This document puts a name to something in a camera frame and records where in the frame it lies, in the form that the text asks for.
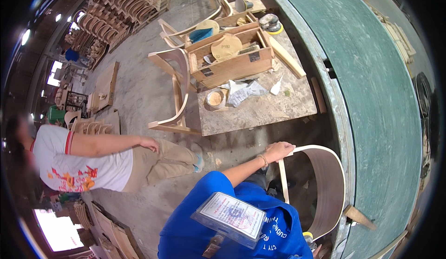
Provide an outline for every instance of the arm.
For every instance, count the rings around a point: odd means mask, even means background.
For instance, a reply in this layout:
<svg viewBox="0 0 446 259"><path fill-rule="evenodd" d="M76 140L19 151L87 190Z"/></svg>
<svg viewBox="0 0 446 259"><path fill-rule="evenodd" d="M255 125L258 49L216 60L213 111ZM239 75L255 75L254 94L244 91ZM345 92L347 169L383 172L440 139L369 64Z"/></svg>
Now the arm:
<svg viewBox="0 0 446 259"><path fill-rule="evenodd" d="M141 145L159 154L159 144L151 137L113 134L84 135L79 133L73 134L69 154L72 156L98 157L123 151L135 145Z"/></svg>
<svg viewBox="0 0 446 259"><path fill-rule="evenodd" d="M278 161L294 150L296 146L288 142L273 143L266 147L264 157L268 163ZM236 167L224 170L222 173L231 182L232 187L236 187L251 174L265 166L265 161L261 157L256 157L251 161L240 164Z"/></svg>

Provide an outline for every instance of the khaki pants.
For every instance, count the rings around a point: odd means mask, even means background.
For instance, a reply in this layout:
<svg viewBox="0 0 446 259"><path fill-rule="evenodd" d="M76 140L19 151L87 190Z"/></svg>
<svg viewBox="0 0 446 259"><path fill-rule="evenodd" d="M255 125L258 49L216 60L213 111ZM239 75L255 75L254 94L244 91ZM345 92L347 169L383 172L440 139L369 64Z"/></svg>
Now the khaki pants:
<svg viewBox="0 0 446 259"><path fill-rule="evenodd" d="M133 148L133 167L123 192L136 191L162 179L193 173L197 155L191 150L172 142L156 139L160 144L160 154L148 148Z"/></svg>

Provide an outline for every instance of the crumpled paper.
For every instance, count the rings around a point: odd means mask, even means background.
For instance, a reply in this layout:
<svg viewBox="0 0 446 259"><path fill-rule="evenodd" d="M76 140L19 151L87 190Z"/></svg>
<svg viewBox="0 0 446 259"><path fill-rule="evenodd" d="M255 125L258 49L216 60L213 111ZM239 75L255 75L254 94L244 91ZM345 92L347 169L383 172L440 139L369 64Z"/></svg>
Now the crumpled paper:
<svg viewBox="0 0 446 259"><path fill-rule="evenodd" d="M268 93L268 90L262 87L257 81L252 81L248 84L229 80L229 83L226 83L221 87L229 90L227 103L232 104L234 107L238 107L240 103L250 95L261 96Z"/></svg>

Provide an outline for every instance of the green conveyor belt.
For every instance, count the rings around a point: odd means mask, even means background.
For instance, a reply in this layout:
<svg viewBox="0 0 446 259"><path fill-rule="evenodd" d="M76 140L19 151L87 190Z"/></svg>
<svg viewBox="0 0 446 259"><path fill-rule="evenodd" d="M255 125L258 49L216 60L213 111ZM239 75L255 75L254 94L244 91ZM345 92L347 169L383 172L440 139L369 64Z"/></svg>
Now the green conveyor belt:
<svg viewBox="0 0 446 259"><path fill-rule="evenodd" d="M416 198L421 124L414 90L393 41L362 0L289 1L319 40L348 107L354 206L378 228L352 227L342 258L368 258L405 229Z"/></svg>

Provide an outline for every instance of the white t-shirt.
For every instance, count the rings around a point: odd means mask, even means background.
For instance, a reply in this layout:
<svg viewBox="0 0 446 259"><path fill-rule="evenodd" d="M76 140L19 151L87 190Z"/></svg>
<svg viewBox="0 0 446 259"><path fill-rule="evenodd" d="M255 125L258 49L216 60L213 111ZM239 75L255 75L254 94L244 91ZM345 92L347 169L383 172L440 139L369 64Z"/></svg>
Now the white t-shirt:
<svg viewBox="0 0 446 259"><path fill-rule="evenodd" d="M63 192L124 189L133 166L132 148L96 158L71 156L72 139L73 132L66 128L53 125L39 128L31 152L47 186Z"/></svg>

